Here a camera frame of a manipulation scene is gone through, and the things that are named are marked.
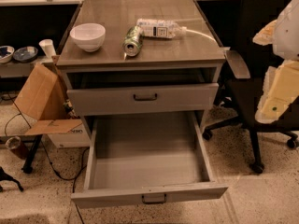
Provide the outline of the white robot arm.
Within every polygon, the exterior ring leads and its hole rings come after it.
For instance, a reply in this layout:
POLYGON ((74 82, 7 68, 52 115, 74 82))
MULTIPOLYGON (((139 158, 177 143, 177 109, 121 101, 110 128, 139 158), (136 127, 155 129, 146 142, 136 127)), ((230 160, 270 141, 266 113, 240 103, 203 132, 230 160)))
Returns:
POLYGON ((283 59, 278 68, 269 67, 263 81, 263 95, 255 119, 261 123, 277 121, 299 96, 299 0, 291 2, 276 20, 253 37, 262 46, 272 45, 283 59))

